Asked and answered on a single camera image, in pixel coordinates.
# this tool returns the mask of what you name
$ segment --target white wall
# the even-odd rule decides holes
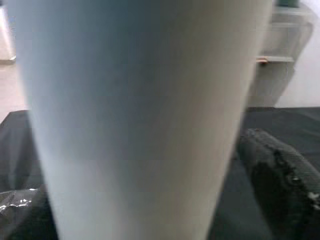
[[[319,0],[302,0],[320,18]],[[301,53],[294,75],[276,107],[320,106],[320,20],[314,25],[310,41]]]

